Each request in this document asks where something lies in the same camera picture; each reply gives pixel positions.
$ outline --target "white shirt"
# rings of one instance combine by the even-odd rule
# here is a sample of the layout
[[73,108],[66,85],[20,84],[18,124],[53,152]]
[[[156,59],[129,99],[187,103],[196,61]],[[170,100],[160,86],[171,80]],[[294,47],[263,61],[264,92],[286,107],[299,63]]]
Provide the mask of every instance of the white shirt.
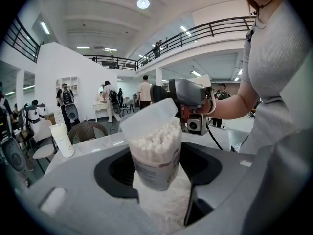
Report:
[[111,84],[108,84],[103,88],[103,93],[106,95],[106,97],[109,96],[110,91],[116,91],[115,87]]
[[151,85],[147,82],[142,82],[139,85],[138,92],[140,92],[140,101],[151,101],[150,88]]

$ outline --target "label on cup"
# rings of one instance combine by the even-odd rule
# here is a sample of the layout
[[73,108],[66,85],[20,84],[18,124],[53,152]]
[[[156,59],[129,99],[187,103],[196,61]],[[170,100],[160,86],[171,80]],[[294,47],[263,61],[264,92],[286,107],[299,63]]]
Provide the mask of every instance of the label on cup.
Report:
[[175,150],[172,159],[167,163],[148,164],[132,155],[140,180],[156,190],[167,190],[176,178],[179,168],[180,147]]

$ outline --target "backpack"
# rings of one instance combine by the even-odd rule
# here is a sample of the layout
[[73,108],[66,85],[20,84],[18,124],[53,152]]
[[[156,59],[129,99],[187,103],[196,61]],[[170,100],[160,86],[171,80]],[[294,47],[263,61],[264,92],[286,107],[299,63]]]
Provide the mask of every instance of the backpack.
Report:
[[60,101],[61,106],[74,103],[74,97],[72,96],[72,93],[69,91],[69,89],[65,88],[61,92]]

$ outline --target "wicker chair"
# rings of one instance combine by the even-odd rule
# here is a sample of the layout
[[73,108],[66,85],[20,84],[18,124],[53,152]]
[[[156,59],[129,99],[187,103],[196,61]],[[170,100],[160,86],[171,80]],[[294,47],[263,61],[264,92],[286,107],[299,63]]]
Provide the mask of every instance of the wicker chair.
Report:
[[96,122],[82,122],[75,125],[69,132],[68,138],[71,144],[73,144],[73,138],[75,135],[77,135],[79,142],[85,142],[90,139],[95,139],[96,135],[93,130],[94,128],[99,129],[104,134],[104,136],[108,135],[108,132],[103,125]]

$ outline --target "black railing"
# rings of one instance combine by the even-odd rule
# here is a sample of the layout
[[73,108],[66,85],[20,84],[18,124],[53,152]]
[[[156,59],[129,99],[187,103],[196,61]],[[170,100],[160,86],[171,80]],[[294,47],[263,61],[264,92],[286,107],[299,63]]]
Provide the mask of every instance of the black railing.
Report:
[[21,21],[16,17],[7,31],[4,40],[25,57],[37,62],[40,46],[27,32]]
[[137,60],[123,57],[105,56],[105,55],[83,55],[83,56],[109,69],[127,69],[135,71],[138,66]]
[[254,22],[255,17],[235,17],[226,18],[196,26],[187,31],[177,34],[160,45],[160,52],[150,50],[143,57],[138,59],[137,68],[141,68],[147,63],[155,60],[162,54],[183,45],[193,43],[199,39],[214,37],[219,34],[248,31]]

